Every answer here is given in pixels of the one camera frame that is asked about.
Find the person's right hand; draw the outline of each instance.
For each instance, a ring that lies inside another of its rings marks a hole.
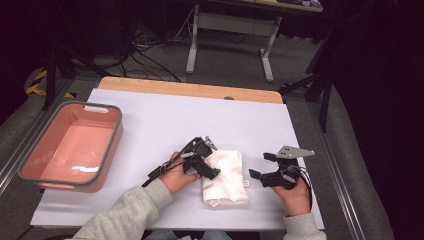
[[[309,189],[301,178],[292,190],[286,190],[282,186],[272,187],[272,190],[281,198],[291,217],[311,212]]]

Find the person's left hand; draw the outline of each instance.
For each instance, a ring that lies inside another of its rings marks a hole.
[[[174,158],[177,154],[178,152],[174,152],[171,159]],[[179,158],[168,167],[168,169],[172,168],[171,170],[169,170],[165,175],[159,177],[159,179],[162,180],[171,194],[180,191],[186,185],[195,182],[200,177],[198,173],[186,175],[183,170],[183,162],[184,159]]]

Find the pink plastic bin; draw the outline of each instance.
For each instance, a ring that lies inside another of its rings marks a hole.
[[[56,110],[19,176],[41,188],[97,192],[122,135],[116,106],[65,102]]]

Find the gray floor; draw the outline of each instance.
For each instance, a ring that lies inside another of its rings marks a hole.
[[[242,36],[229,37],[241,39]],[[263,46],[265,41],[261,37],[248,36],[242,43],[234,44],[221,33],[204,32],[199,39],[195,73],[192,75],[185,73],[189,43],[156,47],[144,53],[189,83],[277,90],[285,82],[295,82],[307,76],[305,69],[319,45],[313,44],[310,39],[277,38],[270,56],[275,82],[267,83],[258,56],[258,46]],[[154,65],[138,54],[134,56],[145,64]],[[96,63],[111,61],[103,58],[97,59]],[[133,71],[145,70],[131,58],[124,66],[129,77],[158,79],[153,74],[146,76]],[[122,75],[117,67],[108,70]],[[164,71],[150,70],[164,80],[174,81]],[[63,81],[72,81],[69,91],[77,93],[77,100],[85,101],[100,78],[90,71],[79,71],[75,80]],[[299,89],[287,96],[287,105],[300,146],[317,153],[305,161],[328,239],[393,239],[387,215],[369,179],[349,117],[337,91],[333,89],[331,95],[327,134],[322,134],[316,126],[315,113],[319,104],[306,103],[302,97],[303,91]],[[0,126],[1,168],[11,156],[16,156],[14,152],[40,114],[43,101],[43,96],[30,95],[29,100]],[[31,183],[17,176],[11,180],[0,196],[0,239],[16,239],[29,227],[40,198],[39,189]],[[77,229],[33,228],[23,239],[46,239],[75,231]],[[282,239],[283,235],[282,232],[263,232],[261,239]]]

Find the yellow black tape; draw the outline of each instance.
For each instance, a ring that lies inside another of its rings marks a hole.
[[[47,70],[43,69],[40,71],[40,73],[37,74],[37,76],[35,77],[34,81],[32,81],[31,85],[28,87],[28,89],[26,90],[27,94],[37,94],[37,95],[41,95],[41,96],[46,96],[46,91],[45,90],[39,90],[37,89],[38,85],[40,84],[41,80],[44,79],[44,77],[47,75]],[[71,93],[71,92],[67,92],[65,93],[65,96],[67,98],[76,98],[77,94],[76,93]]]

